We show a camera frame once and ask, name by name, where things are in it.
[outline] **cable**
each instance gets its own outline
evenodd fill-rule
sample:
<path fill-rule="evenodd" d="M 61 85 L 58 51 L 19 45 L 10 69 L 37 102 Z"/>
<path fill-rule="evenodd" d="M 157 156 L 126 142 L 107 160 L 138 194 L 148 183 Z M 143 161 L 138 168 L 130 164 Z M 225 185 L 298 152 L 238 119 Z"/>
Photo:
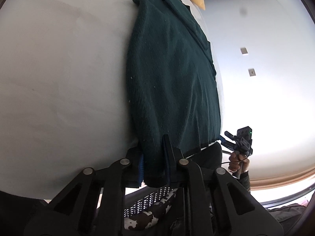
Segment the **cable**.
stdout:
<path fill-rule="evenodd" d="M 226 164 L 226 163 L 230 163 L 230 162 L 241 162 L 241 161 L 246 160 L 247 158 L 248 158 L 248 156 L 247 156 L 245 159 L 239 160 L 239 161 L 227 161 L 227 162 L 223 162 L 223 163 L 221 163 L 221 165 L 222 165 L 222 164 Z"/>
<path fill-rule="evenodd" d="M 231 155 L 231 154 L 232 154 L 232 152 L 229 152 L 229 151 L 226 151 L 226 150 L 222 150 L 222 153 L 228 154 L 228 155 Z"/>

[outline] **human hand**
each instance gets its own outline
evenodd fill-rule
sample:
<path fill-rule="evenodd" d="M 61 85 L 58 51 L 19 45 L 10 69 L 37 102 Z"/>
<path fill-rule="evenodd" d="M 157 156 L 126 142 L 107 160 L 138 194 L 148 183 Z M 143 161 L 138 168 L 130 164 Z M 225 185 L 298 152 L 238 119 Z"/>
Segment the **human hand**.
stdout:
<path fill-rule="evenodd" d="M 243 160 L 243 167 L 242 167 L 242 172 L 241 173 L 245 173 L 248 171 L 248 167 L 249 167 L 249 159 L 245 159 L 246 156 L 239 154 L 238 157 L 236 156 L 236 153 L 233 152 L 230 157 L 229 160 L 231 161 L 229 163 L 229 171 L 231 172 L 236 172 L 240 166 L 239 166 L 239 161 Z"/>

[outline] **black fabric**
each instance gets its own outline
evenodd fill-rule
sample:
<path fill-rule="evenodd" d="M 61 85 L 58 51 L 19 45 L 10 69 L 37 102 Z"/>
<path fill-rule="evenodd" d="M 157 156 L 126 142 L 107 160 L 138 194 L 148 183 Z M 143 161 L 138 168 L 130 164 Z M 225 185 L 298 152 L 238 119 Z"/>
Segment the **black fabric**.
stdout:
<path fill-rule="evenodd" d="M 0 191 L 0 236 L 22 236 L 29 219 L 47 203 Z"/>
<path fill-rule="evenodd" d="M 127 54 L 130 113 L 144 181 L 161 187 L 161 138 L 183 153 L 218 139 L 220 109 L 210 43 L 180 0 L 133 0 L 139 13 Z"/>
<path fill-rule="evenodd" d="M 218 142 L 215 142 L 213 145 L 189 158 L 189 160 L 196 162 L 201 168 L 214 170 L 221 166 L 222 147 Z"/>
<path fill-rule="evenodd" d="M 293 203 L 281 208 L 267 209 L 267 211 L 281 224 L 286 234 L 295 222 L 299 220 L 305 209 L 305 206 Z"/>
<path fill-rule="evenodd" d="M 248 171 L 245 173 L 242 173 L 239 177 L 239 180 L 241 185 L 243 185 L 243 187 L 250 192 L 250 180 L 249 180 L 249 174 Z"/>

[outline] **sleeve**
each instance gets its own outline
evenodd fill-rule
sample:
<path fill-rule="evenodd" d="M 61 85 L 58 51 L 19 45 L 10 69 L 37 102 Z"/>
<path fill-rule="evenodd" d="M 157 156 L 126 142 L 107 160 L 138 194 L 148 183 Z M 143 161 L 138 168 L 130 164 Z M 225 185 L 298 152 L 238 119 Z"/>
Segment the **sleeve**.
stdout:
<path fill-rule="evenodd" d="M 245 173 L 242 173 L 240 178 L 237 179 L 237 181 L 240 182 L 241 185 L 243 185 L 243 187 L 250 192 L 250 181 L 249 181 L 249 174 L 248 171 Z"/>

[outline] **person's arm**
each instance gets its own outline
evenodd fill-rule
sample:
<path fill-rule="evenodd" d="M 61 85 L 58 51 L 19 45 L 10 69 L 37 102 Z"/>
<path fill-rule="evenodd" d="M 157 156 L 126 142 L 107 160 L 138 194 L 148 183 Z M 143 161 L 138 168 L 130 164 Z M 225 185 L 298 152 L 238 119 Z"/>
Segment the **person's arm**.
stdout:
<path fill-rule="evenodd" d="M 231 156 L 229 157 L 229 160 L 231 161 L 229 163 L 229 171 L 230 172 L 236 172 L 240 166 L 239 166 L 239 160 L 245 159 L 245 156 L 239 155 L 236 157 L 236 153 L 233 152 Z M 240 175 L 240 178 L 237 179 L 243 187 L 250 192 L 250 181 L 249 181 L 249 174 L 248 174 L 248 167 L 249 167 L 249 159 L 243 160 L 243 168 L 242 173 Z"/>

